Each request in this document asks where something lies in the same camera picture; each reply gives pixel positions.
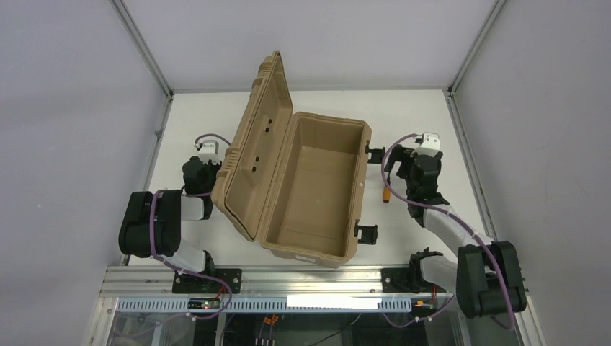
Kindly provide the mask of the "orange black screwdriver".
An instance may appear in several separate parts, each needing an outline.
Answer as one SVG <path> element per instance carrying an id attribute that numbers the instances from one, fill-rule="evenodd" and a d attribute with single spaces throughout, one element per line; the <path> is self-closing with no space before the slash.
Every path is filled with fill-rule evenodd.
<path id="1" fill-rule="evenodd" d="M 383 202 L 384 203 L 390 202 L 390 199 L 392 196 L 390 185 L 391 185 L 390 177 L 387 177 L 385 179 L 385 187 L 383 188 Z"/>

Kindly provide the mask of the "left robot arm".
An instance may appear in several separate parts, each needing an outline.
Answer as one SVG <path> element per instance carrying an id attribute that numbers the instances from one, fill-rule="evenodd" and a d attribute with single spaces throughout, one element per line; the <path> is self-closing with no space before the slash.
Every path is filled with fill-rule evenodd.
<path id="1" fill-rule="evenodd" d="M 221 165 L 216 154 L 192 156 L 182 165 L 180 189 L 132 192 L 118 234 L 122 254 L 215 277 L 211 254 L 182 236 L 182 224 L 211 217 L 211 192 Z"/>

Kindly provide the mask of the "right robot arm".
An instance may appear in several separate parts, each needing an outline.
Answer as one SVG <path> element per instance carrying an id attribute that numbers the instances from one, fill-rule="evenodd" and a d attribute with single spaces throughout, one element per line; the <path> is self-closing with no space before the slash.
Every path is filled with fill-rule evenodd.
<path id="1" fill-rule="evenodd" d="M 442 156 L 441 151 L 418 154 L 401 145 L 383 154 L 385 192 L 393 193 L 390 175 L 397 164 L 396 175 L 406 183 L 401 199 L 407 203 L 409 215 L 457 258 L 453 262 L 441 252 L 424 249 L 410 256 L 405 275 L 391 280 L 414 293 L 433 287 L 452 293 L 460 310 L 471 319 L 524 311 L 527 299 L 515 246 L 478 234 L 458 217 L 438 190 Z"/>

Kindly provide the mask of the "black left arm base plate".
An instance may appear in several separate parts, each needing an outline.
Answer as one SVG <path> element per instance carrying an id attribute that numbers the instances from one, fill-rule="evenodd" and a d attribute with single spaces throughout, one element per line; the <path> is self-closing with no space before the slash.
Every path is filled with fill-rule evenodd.
<path id="1" fill-rule="evenodd" d="M 217 279 L 226 283 L 233 294 L 241 292 L 242 269 L 228 268 L 216 269 Z M 224 286 L 214 280 L 199 278 L 188 274 L 175 274 L 171 291 L 174 294 L 212 294 L 217 293 Z"/>

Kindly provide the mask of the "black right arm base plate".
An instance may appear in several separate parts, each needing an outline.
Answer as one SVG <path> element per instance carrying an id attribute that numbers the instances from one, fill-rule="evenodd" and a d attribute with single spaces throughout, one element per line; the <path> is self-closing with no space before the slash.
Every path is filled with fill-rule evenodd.
<path id="1" fill-rule="evenodd" d="M 438 285 L 425 282 L 409 267 L 384 267 L 380 271 L 380 281 L 384 293 L 437 293 L 447 291 Z"/>

